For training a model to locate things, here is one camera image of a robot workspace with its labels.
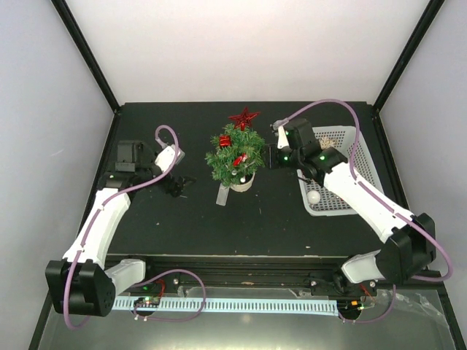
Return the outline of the string light with white balls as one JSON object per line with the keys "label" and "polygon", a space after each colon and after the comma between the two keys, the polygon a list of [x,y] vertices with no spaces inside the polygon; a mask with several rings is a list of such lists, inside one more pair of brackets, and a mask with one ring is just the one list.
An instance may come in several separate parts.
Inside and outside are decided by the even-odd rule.
{"label": "string light with white balls", "polygon": [[256,167],[254,161],[233,160],[222,162],[212,169],[212,178],[219,182],[216,204],[225,206],[230,192],[245,193],[255,179]]}

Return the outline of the small green christmas tree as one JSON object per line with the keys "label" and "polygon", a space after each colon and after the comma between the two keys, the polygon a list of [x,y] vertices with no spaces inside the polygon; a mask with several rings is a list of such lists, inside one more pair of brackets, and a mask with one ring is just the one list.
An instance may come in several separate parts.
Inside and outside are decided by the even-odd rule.
{"label": "small green christmas tree", "polygon": [[[219,148],[218,137],[220,135],[229,135],[231,137],[232,145],[223,149]],[[238,128],[235,128],[234,124],[227,124],[220,135],[213,136],[211,138],[211,143],[214,149],[211,152],[206,153],[205,156],[205,161],[211,168],[211,176],[214,166],[219,165],[222,162],[231,162],[242,153],[247,154],[248,161],[255,162],[256,173],[260,168],[265,167],[263,151],[266,146],[266,142],[257,131],[254,131],[251,128],[246,128],[244,131],[241,131]]]}

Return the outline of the red star ornament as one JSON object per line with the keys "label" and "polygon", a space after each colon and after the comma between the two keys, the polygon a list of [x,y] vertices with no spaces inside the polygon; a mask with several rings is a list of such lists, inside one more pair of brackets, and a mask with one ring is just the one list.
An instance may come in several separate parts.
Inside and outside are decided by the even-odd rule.
{"label": "red star ornament", "polygon": [[252,127],[252,121],[260,114],[260,112],[251,112],[246,106],[240,114],[229,116],[228,119],[234,123],[234,127],[241,131]]}

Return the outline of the right circuit board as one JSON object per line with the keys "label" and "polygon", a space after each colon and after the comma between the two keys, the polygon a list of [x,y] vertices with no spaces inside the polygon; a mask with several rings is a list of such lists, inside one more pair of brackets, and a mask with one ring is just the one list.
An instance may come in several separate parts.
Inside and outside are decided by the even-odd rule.
{"label": "right circuit board", "polygon": [[373,308],[376,305],[376,298],[364,296],[356,300],[342,300],[338,302],[340,311],[362,311]]}

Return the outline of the black frame post right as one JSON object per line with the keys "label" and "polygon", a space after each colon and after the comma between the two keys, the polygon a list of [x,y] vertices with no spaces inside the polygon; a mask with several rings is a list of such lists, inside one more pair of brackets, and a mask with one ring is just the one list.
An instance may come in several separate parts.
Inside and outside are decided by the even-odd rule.
{"label": "black frame post right", "polygon": [[373,110],[380,113],[389,99],[391,93],[398,84],[399,79],[404,73],[406,67],[409,65],[410,60],[413,58],[420,46],[428,29],[431,27],[436,16],[444,5],[445,0],[430,0],[425,9],[423,10],[420,19],[417,21],[412,33],[410,34],[401,54],[398,56],[395,65],[393,66],[388,78],[386,79],[376,101],[373,104]]}

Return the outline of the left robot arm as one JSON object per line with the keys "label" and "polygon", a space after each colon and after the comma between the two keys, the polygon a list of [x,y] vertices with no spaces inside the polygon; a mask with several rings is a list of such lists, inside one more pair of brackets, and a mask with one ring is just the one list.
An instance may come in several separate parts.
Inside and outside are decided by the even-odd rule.
{"label": "left robot arm", "polygon": [[153,184],[178,196],[185,178],[171,175],[183,158],[177,143],[153,152],[143,141],[121,141],[115,165],[99,180],[93,208],[74,243],[60,260],[49,261],[45,276],[54,309],[65,316],[106,316],[116,296],[136,286],[155,286],[156,272],[144,260],[124,259],[106,268],[107,252],[136,192]]}

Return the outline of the black frame post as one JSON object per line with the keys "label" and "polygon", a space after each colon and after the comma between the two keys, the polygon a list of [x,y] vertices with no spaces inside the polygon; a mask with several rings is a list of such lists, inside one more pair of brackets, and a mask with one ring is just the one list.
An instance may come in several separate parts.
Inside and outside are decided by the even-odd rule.
{"label": "black frame post", "polygon": [[391,93],[398,84],[399,79],[404,73],[406,67],[409,65],[410,60],[413,58],[420,46],[428,29],[431,27],[436,16],[444,5],[445,0],[430,0],[425,9],[423,10],[420,19],[417,21],[412,33],[410,34],[401,54],[398,56],[395,65],[393,66],[388,78],[386,79],[376,101],[373,104],[373,110],[380,113],[389,99]]}
{"label": "black frame post", "polygon": [[113,93],[106,77],[104,76],[101,67],[93,54],[79,24],[77,23],[69,5],[64,0],[51,0],[55,11],[58,13],[60,19],[66,27],[70,37],[72,38],[76,48],[79,50],[84,62],[86,63],[89,71],[93,75],[100,91],[104,95],[110,109],[116,113],[120,110],[120,104],[117,102],[115,94]]}

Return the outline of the large white ball ornament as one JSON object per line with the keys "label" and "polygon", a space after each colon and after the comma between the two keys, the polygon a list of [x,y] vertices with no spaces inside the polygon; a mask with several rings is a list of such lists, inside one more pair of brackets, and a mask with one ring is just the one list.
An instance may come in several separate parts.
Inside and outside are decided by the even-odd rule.
{"label": "large white ball ornament", "polygon": [[310,206],[317,205],[321,201],[321,194],[316,190],[310,190],[306,194],[307,201]]}

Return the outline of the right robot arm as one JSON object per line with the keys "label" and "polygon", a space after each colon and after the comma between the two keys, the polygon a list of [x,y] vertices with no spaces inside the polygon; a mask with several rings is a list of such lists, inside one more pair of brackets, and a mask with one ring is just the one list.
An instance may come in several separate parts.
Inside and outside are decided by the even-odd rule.
{"label": "right robot arm", "polygon": [[277,143],[269,146],[270,168],[295,168],[304,181],[316,182],[349,205],[382,242],[379,250],[357,254],[332,275],[333,288],[350,293],[364,281],[402,284],[433,261],[434,221],[416,216],[366,181],[334,147],[322,148],[308,120],[276,121]]}

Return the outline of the white plastic basket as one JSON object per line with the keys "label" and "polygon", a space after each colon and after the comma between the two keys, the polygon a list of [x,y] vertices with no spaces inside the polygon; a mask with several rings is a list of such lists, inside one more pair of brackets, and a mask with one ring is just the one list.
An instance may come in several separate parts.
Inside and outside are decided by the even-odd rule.
{"label": "white plastic basket", "polygon": [[[313,127],[315,137],[320,138],[327,136],[336,141],[334,147],[346,158],[349,158],[355,142],[355,127],[334,125],[326,127]],[[371,157],[366,141],[362,134],[359,136],[358,147],[355,153],[354,163],[358,173],[363,176],[366,181],[371,183],[380,192],[383,191],[382,184],[379,180],[377,169]],[[355,215],[356,212],[348,206],[341,198],[337,197],[334,193],[325,188],[321,188],[316,182],[307,184],[303,179],[304,175],[300,169],[297,170],[299,177],[298,184],[300,187],[304,208],[313,217],[332,217],[332,216],[345,216]],[[316,190],[321,194],[321,201],[314,206],[310,206],[306,194],[310,190]]]}

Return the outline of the black frame post left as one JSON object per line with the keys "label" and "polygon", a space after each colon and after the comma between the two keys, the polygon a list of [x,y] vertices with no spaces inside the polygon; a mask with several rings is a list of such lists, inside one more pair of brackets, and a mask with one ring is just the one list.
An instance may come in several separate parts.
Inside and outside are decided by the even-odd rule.
{"label": "black frame post left", "polygon": [[86,63],[89,71],[93,75],[100,91],[104,95],[110,109],[116,113],[120,110],[120,104],[117,102],[115,94],[113,93],[106,77],[104,76],[101,67],[93,54],[79,24],[77,23],[69,5],[64,0],[51,0],[55,11],[58,13],[60,19],[66,27],[70,37],[72,38],[76,48],[79,50],[84,62]]}

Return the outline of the red santa ornament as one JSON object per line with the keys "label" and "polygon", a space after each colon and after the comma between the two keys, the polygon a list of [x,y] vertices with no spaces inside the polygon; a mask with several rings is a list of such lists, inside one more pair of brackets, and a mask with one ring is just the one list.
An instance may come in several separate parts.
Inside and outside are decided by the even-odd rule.
{"label": "red santa ornament", "polygon": [[244,163],[246,160],[247,160],[248,156],[246,153],[242,153],[240,156],[238,156],[234,162],[233,162],[233,166],[234,167],[237,167],[239,166],[241,163]]}

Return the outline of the left circuit board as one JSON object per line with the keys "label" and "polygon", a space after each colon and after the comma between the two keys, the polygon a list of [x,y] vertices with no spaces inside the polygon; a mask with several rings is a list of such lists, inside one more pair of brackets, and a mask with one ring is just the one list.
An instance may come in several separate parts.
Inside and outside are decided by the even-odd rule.
{"label": "left circuit board", "polygon": [[160,297],[139,297],[134,301],[135,308],[157,308],[160,304]]}

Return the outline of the white snowflake ornament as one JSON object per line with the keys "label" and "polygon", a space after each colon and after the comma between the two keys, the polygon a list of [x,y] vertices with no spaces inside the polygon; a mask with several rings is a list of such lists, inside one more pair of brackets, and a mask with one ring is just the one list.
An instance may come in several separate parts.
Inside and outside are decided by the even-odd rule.
{"label": "white snowflake ornament", "polygon": [[328,138],[327,136],[324,136],[319,139],[319,144],[320,144],[320,148],[322,150],[325,150],[325,149],[334,148],[336,146],[336,141],[334,139]]}

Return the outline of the red gift box ornament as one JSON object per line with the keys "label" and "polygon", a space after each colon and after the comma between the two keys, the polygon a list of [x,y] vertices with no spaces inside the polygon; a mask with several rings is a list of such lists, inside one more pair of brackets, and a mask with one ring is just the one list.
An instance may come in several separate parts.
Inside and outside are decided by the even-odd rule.
{"label": "red gift box ornament", "polygon": [[220,135],[218,137],[218,145],[221,149],[230,147],[232,145],[231,137],[229,135]]}

